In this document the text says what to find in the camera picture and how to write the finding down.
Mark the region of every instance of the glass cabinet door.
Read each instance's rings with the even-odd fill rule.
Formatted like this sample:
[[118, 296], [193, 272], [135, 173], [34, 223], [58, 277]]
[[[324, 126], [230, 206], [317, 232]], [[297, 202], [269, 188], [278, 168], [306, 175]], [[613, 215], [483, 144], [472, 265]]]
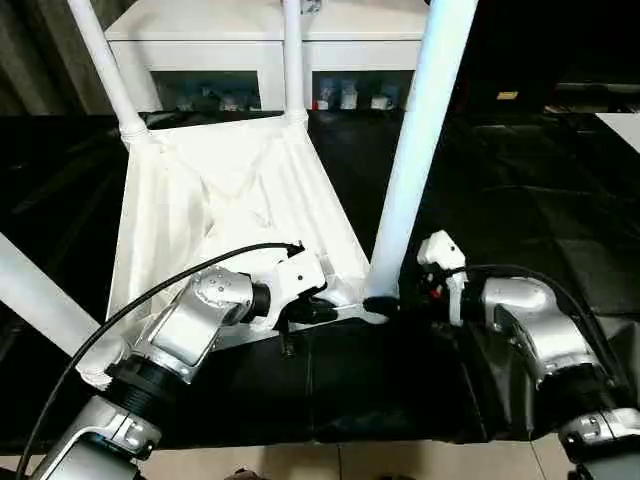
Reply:
[[163, 110], [261, 110], [257, 72], [151, 72]]
[[411, 90], [412, 70], [313, 72], [315, 110], [404, 109]]

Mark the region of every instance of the metal bracket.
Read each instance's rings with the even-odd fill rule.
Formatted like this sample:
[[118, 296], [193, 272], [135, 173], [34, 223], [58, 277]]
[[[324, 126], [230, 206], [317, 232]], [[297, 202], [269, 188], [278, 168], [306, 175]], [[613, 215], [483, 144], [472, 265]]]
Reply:
[[80, 437], [94, 433], [131, 453], [147, 457], [160, 441], [160, 430], [102, 397], [92, 397], [31, 476], [46, 480]]

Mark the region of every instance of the robotic arm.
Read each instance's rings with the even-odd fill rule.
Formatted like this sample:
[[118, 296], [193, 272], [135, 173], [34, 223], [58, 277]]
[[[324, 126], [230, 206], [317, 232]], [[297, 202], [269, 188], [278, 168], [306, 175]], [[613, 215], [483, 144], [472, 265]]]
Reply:
[[[437, 264], [449, 272], [452, 325], [463, 325], [464, 305], [472, 304], [487, 329], [504, 335], [522, 353], [537, 394], [553, 406], [559, 439], [577, 464], [575, 478], [637, 478], [640, 455], [633, 452], [640, 444], [640, 412], [616, 403], [601, 360], [546, 283], [528, 277], [470, 282], [464, 255], [443, 231], [425, 240], [418, 261], [427, 269]], [[379, 323], [381, 316], [363, 305], [310, 309], [309, 303], [297, 301], [325, 284], [318, 259], [306, 251], [279, 263], [262, 282], [220, 267], [196, 273], [148, 321], [131, 354], [107, 370], [112, 377], [107, 390], [87, 403], [32, 478], [141, 478], [131, 460], [147, 459], [157, 446], [165, 416], [173, 412], [207, 354], [271, 336], [291, 311], [311, 318], [313, 325], [353, 317]], [[378, 301], [380, 310], [388, 310], [393, 304], [379, 300], [368, 299], [365, 305]], [[289, 331], [286, 320], [284, 333]], [[250, 339], [234, 343], [221, 334], [241, 323], [254, 327]]]
[[157, 446], [163, 420], [215, 348], [224, 327], [275, 325], [282, 309], [326, 283], [315, 255], [279, 263], [264, 283], [217, 266], [194, 274], [143, 329], [131, 354], [112, 365], [106, 391], [87, 403], [32, 475], [36, 480], [132, 480], [132, 459]]
[[[418, 262], [462, 270], [465, 257], [444, 231], [425, 240]], [[558, 437], [579, 479], [635, 479], [640, 472], [640, 412], [618, 404], [600, 359], [554, 291], [534, 278], [487, 278], [465, 291], [463, 272], [447, 279], [449, 317], [462, 325], [463, 304], [523, 355], [537, 395], [553, 408]]]

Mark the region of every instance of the black mat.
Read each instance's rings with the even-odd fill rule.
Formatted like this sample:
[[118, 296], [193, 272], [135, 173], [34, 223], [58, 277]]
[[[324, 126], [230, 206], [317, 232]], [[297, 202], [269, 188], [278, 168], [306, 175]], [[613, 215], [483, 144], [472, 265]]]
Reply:
[[[153, 128], [247, 114], [154, 115]], [[309, 133], [370, 255], [401, 117], [313, 112]], [[103, 318], [127, 154], [113, 118], [1, 119], [2, 232], [95, 318]], [[452, 117], [414, 230], [444, 228], [470, 262], [514, 262], [553, 275], [593, 308], [619, 382], [638, 398], [640, 156], [592, 116]], [[0, 450], [15, 452], [64, 355], [0, 305]], [[164, 447], [292, 441], [526, 439], [544, 433], [519, 358], [476, 331], [430, 319], [352, 321], [212, 355], [171, 412]], [[91, 395], [69, 383], [40, 447]]]

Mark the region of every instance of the small container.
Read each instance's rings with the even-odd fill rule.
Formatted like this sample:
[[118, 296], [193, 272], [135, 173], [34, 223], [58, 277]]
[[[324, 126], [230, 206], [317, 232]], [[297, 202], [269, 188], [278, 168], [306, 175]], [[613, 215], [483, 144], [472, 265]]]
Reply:
[[336, 82], [332, 77], [320, 79], [320, 95], [316, 101], [318, 110], [331, 110], [336, 103]]
[[340, 110], [355, 110], [358, 108], [358, 90], [355, 80], [342, 80], [342, 96]]
[[374, 95], [371, 97], [371, 110], [391, 110], [392, 103], [386, 95]]

